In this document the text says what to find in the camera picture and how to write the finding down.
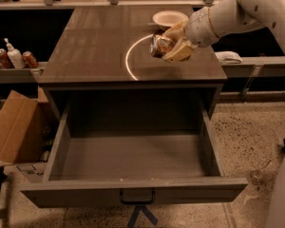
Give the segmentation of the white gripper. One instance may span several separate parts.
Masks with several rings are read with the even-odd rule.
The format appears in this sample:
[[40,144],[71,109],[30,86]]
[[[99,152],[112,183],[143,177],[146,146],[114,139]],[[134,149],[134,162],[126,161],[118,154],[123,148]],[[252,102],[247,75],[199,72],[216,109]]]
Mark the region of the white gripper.
[[210,9],[207,7],[194,11],[187,22],[180,21],[162,36],[178,41],[161,57],[165,62],[185,61],[194,53],[197,46],[207,48],[219,40],[211,26]]

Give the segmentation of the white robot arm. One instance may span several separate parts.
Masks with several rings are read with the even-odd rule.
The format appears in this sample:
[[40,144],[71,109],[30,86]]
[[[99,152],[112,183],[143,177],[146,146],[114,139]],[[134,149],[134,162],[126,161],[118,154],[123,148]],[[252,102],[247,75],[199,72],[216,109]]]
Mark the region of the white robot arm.
[[232,33],[266,27],[285,55],[285,0],[223,0],[204,7],[189,19],[170,28],[164,35],[177,41],[162,58],[182,61],[195,48],[206,48]]

